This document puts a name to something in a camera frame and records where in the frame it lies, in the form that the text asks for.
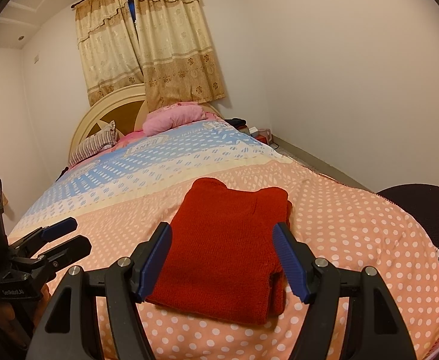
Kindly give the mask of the left hand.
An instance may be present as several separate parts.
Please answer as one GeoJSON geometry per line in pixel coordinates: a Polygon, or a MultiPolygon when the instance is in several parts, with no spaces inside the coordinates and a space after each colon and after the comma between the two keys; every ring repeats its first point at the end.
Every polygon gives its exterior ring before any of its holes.
{"type": "MultiPolygon", "coordinates": [[[[32,311],[32,316],[30,317],[30,320],[34,324],[33,329],[37,328],[51,298],[51,293],[47,284],[43,286],[41,293],[42,297],[35,306],[32,311]]],[[[26,346],[29,342],[29,338],[26,338],[26,333],[17,321],[13,307],[6,302],[0,302],[0,329],[3,330],[14,342],[21,346],[26,346]]]]}

